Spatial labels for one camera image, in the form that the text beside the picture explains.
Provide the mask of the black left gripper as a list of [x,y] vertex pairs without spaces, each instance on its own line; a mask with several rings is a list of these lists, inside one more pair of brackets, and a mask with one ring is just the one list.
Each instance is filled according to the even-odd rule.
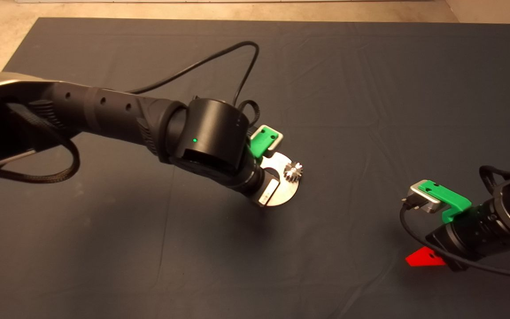
[[229,184],[229,188],[249,198],[255,204],[271,206],[271,199],[278,190],[280,181],[257,162],[244,162],[239,173]]

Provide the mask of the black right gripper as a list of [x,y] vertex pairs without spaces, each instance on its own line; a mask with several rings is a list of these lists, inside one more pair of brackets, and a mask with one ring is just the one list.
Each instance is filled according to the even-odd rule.
[[[428,243],[471,261],[510,252],[510,230],[497,215],[493,202],[471,207],[425,237]],[[432,249],[421,247],[406,257],[411,267],[446,266]]]

